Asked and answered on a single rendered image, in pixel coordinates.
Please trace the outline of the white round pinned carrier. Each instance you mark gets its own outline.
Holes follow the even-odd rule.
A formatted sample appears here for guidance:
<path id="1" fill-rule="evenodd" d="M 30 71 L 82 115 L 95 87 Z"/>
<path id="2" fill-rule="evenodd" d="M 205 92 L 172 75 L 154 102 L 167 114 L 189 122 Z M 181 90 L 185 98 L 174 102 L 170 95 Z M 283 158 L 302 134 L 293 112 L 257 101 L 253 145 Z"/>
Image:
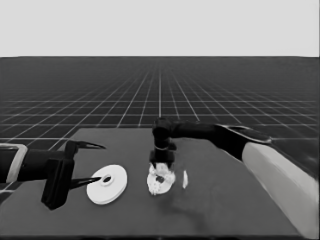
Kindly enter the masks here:
<path id="1" fill-rule="evenodd" d="M 165 176 L 165 174 L 166 174 L 167 172 L 158 172 L 157 170 L 156 170 L 156 172 L 157 172 L 157 175 L 156 175 L 156 176 L 153 176 L 153 175 L 151 175 L 151 174 L 148 173 L 148 176 L 147 176 L 147 186 L 148 186 L 148 190 L 149 190 L 149 185 L 150 185 L 151 183 L 153 183 L 153 182 L 159 182 L 161 188 L 160 188 L 160 191 L 159 191 L 159 193 L 158 193 L 157 195 L 165 194 L 165 193 L 167 193 L 167 192 L 171 189 L 171 187 L 172 187 L 172 185 L 173 185 L 174 183 L 170 184 L 169 182 L 167 182 L 167 181 L 165 180 L 164 176 Z"/>

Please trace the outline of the large thick white disc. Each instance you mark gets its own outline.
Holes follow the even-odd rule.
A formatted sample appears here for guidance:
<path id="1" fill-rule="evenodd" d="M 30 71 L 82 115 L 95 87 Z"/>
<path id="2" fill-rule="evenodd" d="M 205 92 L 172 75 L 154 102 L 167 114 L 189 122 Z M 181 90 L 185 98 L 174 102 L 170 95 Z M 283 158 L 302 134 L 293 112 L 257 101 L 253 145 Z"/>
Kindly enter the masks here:
<path id="1" fill-rule="evenodd" d="M 125 168 L 117 164 L 100 168 L 92 177 L 99 177 L 99 180 L 88 184 L 86 193 L 88 198 L 97 205 L 106 205 L 116 200 L 124 192 L 128 183 Z"/>

